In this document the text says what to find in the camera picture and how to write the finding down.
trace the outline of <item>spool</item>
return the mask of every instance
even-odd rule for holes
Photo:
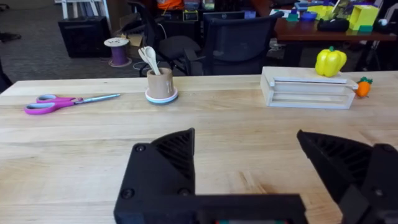
[[[178,90],[173,84],[173,74],[169,68],[159,68],[160,75],[152,70],[147,72],[148,89],[145,97],[155,104],[169,103],[178,97]]]
[[[108,62],[110,66],[121,68],[131,64],[131,58],[126,56],[125,45],[128,43],[128,39],[121,37],[114,37],[104,41],[104,45],[112,50],[112,59]]]

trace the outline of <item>purple spool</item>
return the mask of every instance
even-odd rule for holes
[[[112,50],[112,59],[109,61],[109,65],[112,67],[125,67],[131,64],[131,59],[126,57],[125,45],[129,43],[126,38],[110,38],[105,40],[104,45],[108,46]]]

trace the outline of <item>yellow box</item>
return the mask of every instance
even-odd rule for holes
[[[349,28],[359,30],[360,26],[373,26],[379,8],[374,6],[354,6],[353,12],[349,17]]]
[[[316,12],[318,14],[316,20],[329,20],[332,10],[333,6],[310,6],[307,9],[308,12]]]

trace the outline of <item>table surface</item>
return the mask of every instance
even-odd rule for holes
[[[260,16],[269,16],[271,0],[251,0],[253,7]],[[278,19],[275,25],[277,39],[279,41],[300,40],[383,40],[394,41],[397,36],[393,34],[381,34],[378,32],[358,33],[348,30],[347,32],[322,32],[317,30],[318,22],[288,22],[286,19]]]
[[[398,72],[347,74],[374,79],[350,110],[268,108],[260,75],[175,77],[180,96],[165,106],[146,101],[145,78],[17,82],[0,95],[0,223],[114,223],[132,146],[191,127],[197,194],[299,193],[310,223],[339,223],[297,131],[398,147]],[[122,95],[25,114],[44,93]]]

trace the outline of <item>scissors blade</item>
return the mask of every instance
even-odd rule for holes
[[[97,97],[94,97],[94,98],[84,99],[82,101],[75,101],[75,104],[97,102],[97,101],[107,100],[107,99],[110,99],[110,98],[115,98],[115,97],[118,97],[118,96],[120,96],[120,94],[112,94],[112,95],[107,95],[107,96],[97,96]]]

